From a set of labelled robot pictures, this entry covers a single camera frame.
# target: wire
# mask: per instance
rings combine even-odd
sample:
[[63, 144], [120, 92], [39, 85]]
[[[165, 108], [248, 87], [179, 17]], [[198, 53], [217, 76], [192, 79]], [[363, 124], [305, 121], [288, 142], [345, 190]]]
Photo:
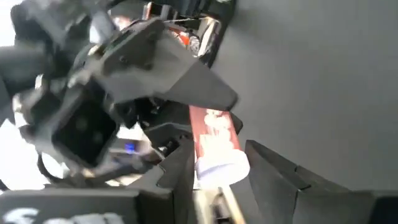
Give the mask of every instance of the wire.
[[202, 20], [202, 19], [206, 19], [206, 18], [202, 17], [202, 18], [195, 18], [195, 19], [192, 19], [192, 18], [188, 18], [188, 19], [172, 19], [172, 20], [167, 20], [167, 21], [164, 21], [164, 22], [184, 22], [184, 21], [193, 21], [193, 20]]

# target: blue led light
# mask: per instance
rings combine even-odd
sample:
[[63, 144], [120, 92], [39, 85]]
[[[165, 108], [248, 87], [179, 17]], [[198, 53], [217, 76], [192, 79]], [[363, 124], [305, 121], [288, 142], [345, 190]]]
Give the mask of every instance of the blue led light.
[[136, 150], [136, 145], [133, 143], [126, 143], [124, 147], [128, 154], [132, 154]]

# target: screw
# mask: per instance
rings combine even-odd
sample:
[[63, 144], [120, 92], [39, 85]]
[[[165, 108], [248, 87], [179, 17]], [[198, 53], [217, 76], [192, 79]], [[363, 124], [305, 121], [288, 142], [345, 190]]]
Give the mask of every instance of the screw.
[[119, 61], [121, 62], [121, 63], [127, 63], [127, 59], [125, 58], [125, 56], [120, 56], [119, 57]]

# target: gray wall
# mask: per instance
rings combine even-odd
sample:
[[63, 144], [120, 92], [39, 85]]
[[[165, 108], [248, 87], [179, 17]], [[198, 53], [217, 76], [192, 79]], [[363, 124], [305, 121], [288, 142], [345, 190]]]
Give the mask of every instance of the gray wall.
[[240, 0], [214, 66], [255, 139], [350, 189], [398, 189], [398, 1]]

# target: toothpaste tube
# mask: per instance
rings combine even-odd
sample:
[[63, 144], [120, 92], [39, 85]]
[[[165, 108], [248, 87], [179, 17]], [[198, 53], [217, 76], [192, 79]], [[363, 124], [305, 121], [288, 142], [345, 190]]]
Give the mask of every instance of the toothpaste tube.
[[190, 106], [200, 188], [223, 187], [244, 179], [250, 171], [227, 111]]

